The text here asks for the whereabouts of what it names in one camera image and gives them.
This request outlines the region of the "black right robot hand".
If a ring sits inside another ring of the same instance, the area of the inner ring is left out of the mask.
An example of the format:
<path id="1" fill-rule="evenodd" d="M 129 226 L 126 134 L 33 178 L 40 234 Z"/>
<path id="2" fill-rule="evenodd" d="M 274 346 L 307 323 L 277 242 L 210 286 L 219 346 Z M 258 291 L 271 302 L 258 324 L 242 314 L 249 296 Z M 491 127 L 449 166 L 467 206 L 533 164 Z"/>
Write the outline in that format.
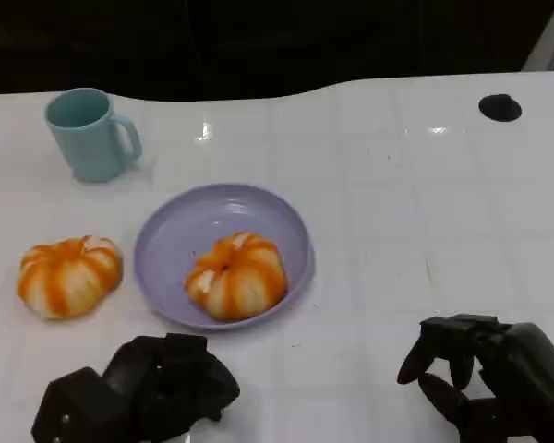
<path id="1" fill-rule="evenodd" d="M 554 345 L 534 323 L 425 319 L 397 381 L 416 381 L 462 442 L 554 442 Z"/>

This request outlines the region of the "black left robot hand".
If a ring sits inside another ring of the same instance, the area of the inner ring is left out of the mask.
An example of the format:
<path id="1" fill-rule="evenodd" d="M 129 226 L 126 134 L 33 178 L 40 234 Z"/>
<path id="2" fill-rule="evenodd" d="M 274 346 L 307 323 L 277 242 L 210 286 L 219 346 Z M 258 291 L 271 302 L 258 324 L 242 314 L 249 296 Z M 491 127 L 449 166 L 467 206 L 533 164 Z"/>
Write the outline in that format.
<path id="1" fill-rule="evenodd" d="M 128 402 L 130 442 L 164 442 L 197 421 L 218 422 L 240 395 L 229 369 L 207 350 L 207 338 L 168 333 L 123 344 L 103 378 Z"/>

